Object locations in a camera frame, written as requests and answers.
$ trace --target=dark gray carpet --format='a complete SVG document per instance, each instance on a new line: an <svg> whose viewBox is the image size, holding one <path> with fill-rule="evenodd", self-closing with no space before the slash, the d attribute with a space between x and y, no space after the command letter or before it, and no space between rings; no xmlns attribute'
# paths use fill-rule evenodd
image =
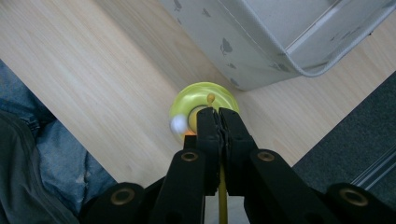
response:
<svg viewBox="0 0 396 224"><path fill-rule="evenodd" d="M337 124L294 166L294 171L321 192L335 183L350 183L396 145L396 72ZM396 171L369 191L396 209Z"/></svg>

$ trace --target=person's leg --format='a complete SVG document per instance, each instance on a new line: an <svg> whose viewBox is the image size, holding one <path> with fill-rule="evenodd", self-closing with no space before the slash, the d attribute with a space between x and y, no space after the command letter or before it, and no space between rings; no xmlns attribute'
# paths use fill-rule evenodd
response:
<svg viewBox="0 0 396 224"><path fill-rule="evenodd" d="M27 125L0 111L0 223L78 223L41 183L35 140Z"/></svg>
<svg viewBox="0 0 396 224"><path fill-rule="evenodd" d="M16 115L28 125L37 143L44 187L75 215L90 198L116 184L1 60L0 110Z"/></svg>
<svg viewBox="0 0 396 224"><path fill-rule="evenodd" d="M0 60L0 110L23 120L33 135L40 127L56 120L50 111Z"/></svg>
<svg viewBox="0 0 396 224"><path fill-rule="evenodd" d="M59 120L40 131L36 145L44 187L75 215L85 202L116 184Z"/></svg>

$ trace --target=gray fabric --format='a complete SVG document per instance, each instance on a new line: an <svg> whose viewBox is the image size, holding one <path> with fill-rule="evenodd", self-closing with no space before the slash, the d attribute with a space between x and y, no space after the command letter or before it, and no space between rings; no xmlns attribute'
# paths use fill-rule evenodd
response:
<svg viewBox="0 0 396 224"><path fill-rule="evenodd" d="M0 111L0 223L78 223L42 186L35 140L16 116Z"/></svg>
<svg viewBox="0 0 396 224"><path fill-rule="evenodd" d="M396 145L396 72L348 114L294 166L310 187L325 192L350 183ZM396 209L396 172L371 191Z"/></svg>

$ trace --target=black clamp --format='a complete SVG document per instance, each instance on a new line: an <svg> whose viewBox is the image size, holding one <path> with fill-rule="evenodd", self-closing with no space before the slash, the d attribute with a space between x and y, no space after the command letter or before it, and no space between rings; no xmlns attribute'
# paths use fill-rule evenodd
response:
<svg viewBox="0 0 396 224"><path fill-rule="evenodd" d="M277 153L258 149L238 113L212 107L197 114L166 177L146 189L120 183L87 204L82 223L203 223L205 196L219 186L223 162L230 196L245 197L250 223L396 223L395 212L371 193L336 184L309 188Z"/></svg>

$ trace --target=yellow rod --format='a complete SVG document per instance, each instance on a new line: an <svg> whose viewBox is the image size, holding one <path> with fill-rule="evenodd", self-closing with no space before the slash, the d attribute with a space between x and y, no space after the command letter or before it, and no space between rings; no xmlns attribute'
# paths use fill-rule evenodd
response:
<svg viewBox="0 0 396 224"><path fill-rule="evenodd" d="M219 184L219 224L228 223L227 212L227 189L225 185L225 174L223 164L220 165L220 184Z"/></svg>

